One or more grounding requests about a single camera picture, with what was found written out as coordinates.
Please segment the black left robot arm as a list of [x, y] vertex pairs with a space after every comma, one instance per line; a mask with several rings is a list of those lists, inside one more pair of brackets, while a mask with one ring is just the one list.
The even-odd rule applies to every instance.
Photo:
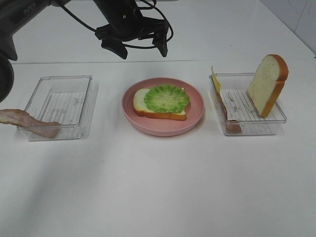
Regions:
[[174, 31], [165, 15], [157, 8], [155, 0], [144, 1], [138, 6], [134, 0], [96, 0], [94, 3], [108, 24], [96, 29], [90, 27], [66, 8], [66, 0], [2, 0], [0, 2], [0, 99], [4, 100], [12, 90], [14, 71], [10, 63], [17, 60], [13, 35], [46, 7], [53, 5], [64, 9], [71, 17], [101, 40], [103, 49], [122, 59], [127, 58], [131, 40], [152, 39], [150, 49], [156, 48], [167, 56], [167, 43]]

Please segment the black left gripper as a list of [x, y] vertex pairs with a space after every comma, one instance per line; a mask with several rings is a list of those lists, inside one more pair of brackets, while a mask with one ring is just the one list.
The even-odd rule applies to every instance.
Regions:
[[166, 20], [143, 16], [134, 0], [96, 0], [94, 3], [108, 21], [107, 25], [95, 31], [96, 37], [103, 39], [103, 49], [126, 59], [128, 52], [122, 42], [153, 38], [152, 44], [163, 57], [167, 56]]

